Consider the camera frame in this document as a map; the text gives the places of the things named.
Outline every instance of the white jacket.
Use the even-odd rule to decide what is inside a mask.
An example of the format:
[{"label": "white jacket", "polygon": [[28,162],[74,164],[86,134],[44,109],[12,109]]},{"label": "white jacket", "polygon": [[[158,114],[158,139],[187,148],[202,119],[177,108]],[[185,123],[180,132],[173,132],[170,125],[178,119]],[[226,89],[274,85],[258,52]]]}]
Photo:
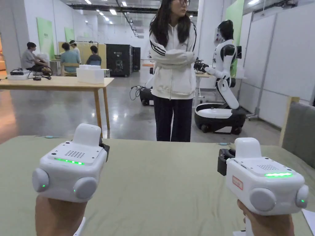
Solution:
[{"label": "white jacket", "polygon": [[150,35],[151,56],[155,61],[152,94],[167,99],[192,99],[196,89],[193,64],[197,55],[196,26],[191,23],[189,38],[184,43],[178,40],[177,26],[169,25],[169,41],[166,47],[157,43]]}]

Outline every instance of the jacket zipper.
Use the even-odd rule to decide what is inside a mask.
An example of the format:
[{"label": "jacket zipper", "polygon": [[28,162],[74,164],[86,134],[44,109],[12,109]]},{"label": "jacket zipper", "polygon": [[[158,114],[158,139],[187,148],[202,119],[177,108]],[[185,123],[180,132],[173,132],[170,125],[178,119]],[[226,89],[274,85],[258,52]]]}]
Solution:
[{"label": "jacket zipper", "polygon": [[[172,27],[172,34],[173,34],[173,49],[174,49],[174,48],[175,48],[175,35],[174,35],[175,30],[173,31],[173,29],[175,29],[175,28],[173,28],[173,27]],[[172,69],[171,92],[170,92],[170,94],[169,94],[169,100],[171,100],[171,99],[172,99],[173,75],[174,75],[174,69]]]}]

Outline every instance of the round gray button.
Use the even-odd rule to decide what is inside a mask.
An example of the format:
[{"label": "round gray button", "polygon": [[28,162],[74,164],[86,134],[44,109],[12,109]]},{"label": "round gray button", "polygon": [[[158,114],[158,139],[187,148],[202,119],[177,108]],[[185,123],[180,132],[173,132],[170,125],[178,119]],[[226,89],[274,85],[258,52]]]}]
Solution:
[{"label": "round gray button", "polygon": [[267,188],[254,188],[249,193],[249,199],[258,211],[271,211],[276,205],[276,197]]},{"label": "round gray button", "polygon": [[84,177],[79,179],[74,187],[73,191],[77,198],[88,199],[91,198],[97,188],[97,181],[93,177]]},{"label": "round gray button", "polygon": [[299,208],[307,207],[307,199],[308,199],[308,186],[303,185],[296,194],[296,206]]},{"label": "round gray button", "polygon": [[32,174],[33,188],[36,192],[44,192],[49,187],[49,176],[46,171],[36,168]]}]

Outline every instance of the blue shirt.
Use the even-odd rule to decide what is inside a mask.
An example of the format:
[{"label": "blue shirt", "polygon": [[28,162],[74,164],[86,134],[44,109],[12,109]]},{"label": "blue shirt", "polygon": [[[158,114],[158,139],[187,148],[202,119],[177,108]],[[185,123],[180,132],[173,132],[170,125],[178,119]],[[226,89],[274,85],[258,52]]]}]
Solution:
[{"label": "blue shirt", "polygon": [[[80,63],[79,55],[72,51],[66,51],[60,56],[61,63]],[[65,71],[73,73],[77,71],[75,66],[65,66]]]}]

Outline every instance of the red label sticker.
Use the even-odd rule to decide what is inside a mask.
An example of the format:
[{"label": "red label sticker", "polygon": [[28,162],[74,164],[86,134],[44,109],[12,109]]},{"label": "red label sticker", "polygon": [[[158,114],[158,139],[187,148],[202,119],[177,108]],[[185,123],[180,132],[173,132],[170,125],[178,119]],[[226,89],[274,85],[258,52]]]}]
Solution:
[{"label": "red label sticker", "polygon": [[236,178],[235,176],[233,176],[232,182],[233,182],[237,187],[239,187],[240,190],[243,190],[243,182],[240,181],[238,178]]}]

